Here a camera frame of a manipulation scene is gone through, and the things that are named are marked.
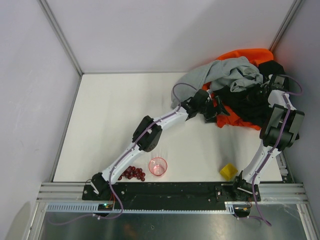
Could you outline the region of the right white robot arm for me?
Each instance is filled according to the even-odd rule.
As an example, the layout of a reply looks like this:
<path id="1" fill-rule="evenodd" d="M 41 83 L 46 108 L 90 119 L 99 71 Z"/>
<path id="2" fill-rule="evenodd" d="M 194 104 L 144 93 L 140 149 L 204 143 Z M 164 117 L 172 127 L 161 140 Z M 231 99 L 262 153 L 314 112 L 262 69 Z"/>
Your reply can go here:
<path id="1" fill-rule="evenodd" d="M 277 80 L 293 81 L 299 87 L 299 92 L 275 86 Z M 296 109 L 290 101 L 291 95 L 300 96 L 303 93 L 301 85 L 294 78 L 285 74 L 273 74 L 269 76 L 268 86 L 270 92 L 267 101 L 271 106 L 271 114 L 260 131 L 261 142 L 256 154 L 233 181 L 232 197 L 237 201 L 257 196 L 256 188 L 265 168 L 284 149 L 293 145 L 305 118 L 305 113 Z"/>

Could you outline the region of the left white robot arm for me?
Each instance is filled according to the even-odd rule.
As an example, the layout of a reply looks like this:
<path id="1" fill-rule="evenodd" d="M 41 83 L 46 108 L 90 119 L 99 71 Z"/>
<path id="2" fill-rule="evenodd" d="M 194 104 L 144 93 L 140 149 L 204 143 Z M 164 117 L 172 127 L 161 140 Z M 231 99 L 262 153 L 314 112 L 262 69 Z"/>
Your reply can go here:
<path id="1" fill-rule="evenodd" d="M 109 167 L 92 176 L 90 186 L 93 194 L 98 197 L 109 194 L 111 186 L 130 165 L 158 145 L 163 131 L 194 118 L 197 114 L 202 114 L 206 123 L 215 122 L 218 115 L 230 115 L 218 96 L 211 99 L 207 91 L 200 89 L 194 96 L 180 102 L 176 108 L 163 116 L 145 116 L 134 131 L 127 149 Z"/>

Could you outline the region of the black cloth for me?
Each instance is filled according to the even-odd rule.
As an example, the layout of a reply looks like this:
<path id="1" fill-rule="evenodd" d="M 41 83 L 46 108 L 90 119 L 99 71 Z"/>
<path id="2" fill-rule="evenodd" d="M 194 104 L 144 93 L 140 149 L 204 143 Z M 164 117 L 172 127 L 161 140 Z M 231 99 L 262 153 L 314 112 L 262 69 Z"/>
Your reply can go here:
<path id="1" fill-rule="evenodd" d="M 216 117 L 217 126 L 222 128 L 231 125 L 261 130 L 271 113 L 268 103 L 269 93 L 266 86 L 259 85 L 241 92 L 231 92 L 228 86 L 215 91 L 213 95 L 220 98 L 229 113 L 229 115 L 219 114 Z"/>

